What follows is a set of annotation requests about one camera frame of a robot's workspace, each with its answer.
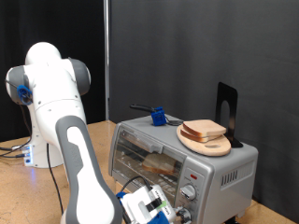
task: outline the black curtain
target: black curtain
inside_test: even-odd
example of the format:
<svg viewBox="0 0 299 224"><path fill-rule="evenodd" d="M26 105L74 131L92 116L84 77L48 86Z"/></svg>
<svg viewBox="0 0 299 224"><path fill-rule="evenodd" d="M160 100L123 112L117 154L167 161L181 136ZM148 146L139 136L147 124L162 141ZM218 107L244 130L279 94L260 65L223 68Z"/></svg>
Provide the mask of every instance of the black curtain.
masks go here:
<svg viewBox="0 0 299 224"><path fill-rule="evenodd" d="M253 195L299 223L299 2L111 0L110 119L215 119L238 90L235 136L259 150Z"/></svg>
<svg viewBox="0 0 299 224"><path fill-rule="evenodd" d="M86 63L92 76L91 89L82 96L87 122L105 119L103 1L0 0L0 142L28 136L4 79L9 68L24 64L28 49L37 42L49 42L63 58Z"/></svg>

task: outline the toaster oven handle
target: toaster oven handle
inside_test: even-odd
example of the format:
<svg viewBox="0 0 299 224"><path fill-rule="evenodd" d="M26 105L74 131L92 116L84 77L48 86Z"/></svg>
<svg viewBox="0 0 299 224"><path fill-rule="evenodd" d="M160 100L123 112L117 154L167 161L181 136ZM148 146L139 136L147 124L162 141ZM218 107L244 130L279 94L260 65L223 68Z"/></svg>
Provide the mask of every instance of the toaster oven handle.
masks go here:
<svg viewBox="0 0 299 224"><path fill-rule="evenodd" d="M151 107L151 106L147 106L147 105L130 105L130 108L132 109L136 109L136 110L142 110L142 111L146 111L146 112L150 112L150 113L155 113L156 109Z"/></svg>
<svg viewBox="0 0 299 224"><path fill-rule="evenodd" d="M152 153L154 151L158 152L159 154L163 151L163 145L159 144L151 139L148 139L144 136L141 136L137 133L131 133L127 130L122 130L121 137L128 140L132 144L141 147L142 149Z"/></svg>

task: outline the silver toaster oven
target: silver toaster oven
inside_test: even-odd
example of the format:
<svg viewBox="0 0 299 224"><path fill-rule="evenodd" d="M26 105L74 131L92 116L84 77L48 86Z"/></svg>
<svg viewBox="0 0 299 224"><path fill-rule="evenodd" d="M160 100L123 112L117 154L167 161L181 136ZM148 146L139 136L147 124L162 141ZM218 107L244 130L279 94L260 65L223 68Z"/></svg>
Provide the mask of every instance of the silver toaster oven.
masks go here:
<svg viewBox="0 0 299 224"><path fill-rule="evenodd" d="M148 116L116 126L108 169L122 185L137 175L160 185L173 207L189 210L193 224L221 224L242 217L250 206L258 151L243 145L225 156L204 156L180 143L177 127L153 126ZM149 157L163 168L149 169ZM127 188L134 192L141 186L136 179Z"/></svg>

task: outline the wooden table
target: wooden table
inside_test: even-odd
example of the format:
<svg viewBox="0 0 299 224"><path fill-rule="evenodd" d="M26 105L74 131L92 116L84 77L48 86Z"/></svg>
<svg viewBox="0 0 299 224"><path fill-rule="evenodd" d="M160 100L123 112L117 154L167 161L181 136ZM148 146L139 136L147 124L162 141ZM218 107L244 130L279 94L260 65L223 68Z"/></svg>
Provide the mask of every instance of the wooden table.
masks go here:
<svg viewBox="0 0 299 224"><path fill-rule="evenodd" d="M88 125L88 129L102 175L115 192L119 187L107 171L115 123L103 121ZM1 143L0 147L20 145L26 139ZM55 167L53 172L66 208L69 188L64 167ZM0 158L0 224L59 224L60 219L60 205L49 169L25 167L23 159ZM242 224L295 224L254 201L237 221Z"/></svg>

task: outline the black metal holder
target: black metal holder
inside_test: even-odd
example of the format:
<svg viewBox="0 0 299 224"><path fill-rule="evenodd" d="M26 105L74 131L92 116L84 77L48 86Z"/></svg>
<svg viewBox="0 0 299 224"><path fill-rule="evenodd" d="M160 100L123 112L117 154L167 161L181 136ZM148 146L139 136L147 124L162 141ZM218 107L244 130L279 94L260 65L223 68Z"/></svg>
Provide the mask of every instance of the black metal holder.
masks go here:
<svg viewBox="0 0 299 224"><path fill-rule="evenodd" d="M225 134L225 136L230 141L232 147L243 147L242 143L240 143L238 140L234 138L237 91L236 89L220 82L218 84L216 119L215 119L215 121L219 124L221 124L221 107L224 101L226 101L230 107L230 120L228 124L227 133Z"/></svg>

